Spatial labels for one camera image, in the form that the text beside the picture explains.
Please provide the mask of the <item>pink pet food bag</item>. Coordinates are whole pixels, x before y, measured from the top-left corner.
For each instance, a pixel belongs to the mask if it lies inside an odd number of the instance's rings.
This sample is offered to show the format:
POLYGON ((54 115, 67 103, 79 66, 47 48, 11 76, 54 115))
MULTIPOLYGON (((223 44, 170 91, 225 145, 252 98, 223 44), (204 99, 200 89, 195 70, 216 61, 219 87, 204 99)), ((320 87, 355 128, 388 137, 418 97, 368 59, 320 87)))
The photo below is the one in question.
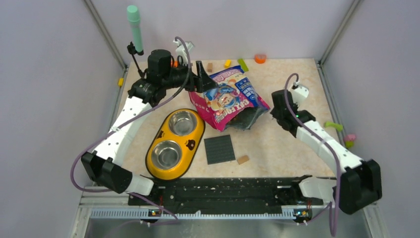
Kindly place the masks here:
POLYGON ((233 66, 212 74, 217 88, 204 93, 190 92, 191 103, 199 116, 212 128, 222 132, 229 127, 247 130, 270 110, 256 92, 241 66, 233 66))

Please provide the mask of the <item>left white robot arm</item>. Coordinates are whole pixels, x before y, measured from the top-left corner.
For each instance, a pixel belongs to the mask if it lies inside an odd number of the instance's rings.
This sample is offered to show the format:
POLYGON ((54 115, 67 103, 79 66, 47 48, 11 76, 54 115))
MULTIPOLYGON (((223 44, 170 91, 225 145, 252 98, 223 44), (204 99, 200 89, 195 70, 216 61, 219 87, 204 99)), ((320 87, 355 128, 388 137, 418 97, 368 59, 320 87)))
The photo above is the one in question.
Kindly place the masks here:
POLYGON ((128 91, 123 109, 108 134, 94 142, 78 155, 88 177, 103 186, 103 192, 137 193, 147 205, 158 201, 159 192, 154 182, 123 168, 126 153, 148 114, 175 99, 182 91, 205 92, 216 87, 200 60, 192 70, 191 41, 180 37, 176 46, 178 66, 167 50, 153 50, 148 57, 148 67, 139 71, 140 79, 128 91))

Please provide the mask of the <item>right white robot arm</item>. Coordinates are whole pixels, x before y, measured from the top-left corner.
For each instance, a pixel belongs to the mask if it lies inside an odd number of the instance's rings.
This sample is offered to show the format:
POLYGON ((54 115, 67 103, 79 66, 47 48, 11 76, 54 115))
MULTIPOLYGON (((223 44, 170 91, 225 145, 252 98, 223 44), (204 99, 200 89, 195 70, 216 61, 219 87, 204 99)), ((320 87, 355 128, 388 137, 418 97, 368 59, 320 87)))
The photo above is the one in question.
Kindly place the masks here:
POLYGON ((297 187, 291 189, 290 197, 296 204, 304 204, 310 198, 325 203, 338 202, 342 212, 354 214, 382 198, 380 165, 350 152, 330 136, 311 113, 300 111, 299 103, 308 95, 308 88, 298 83, 291 90, 275 91, 271 94, 274 107, 270 113, 285 131, 311 148, 340 181, 301 177, 297 187))

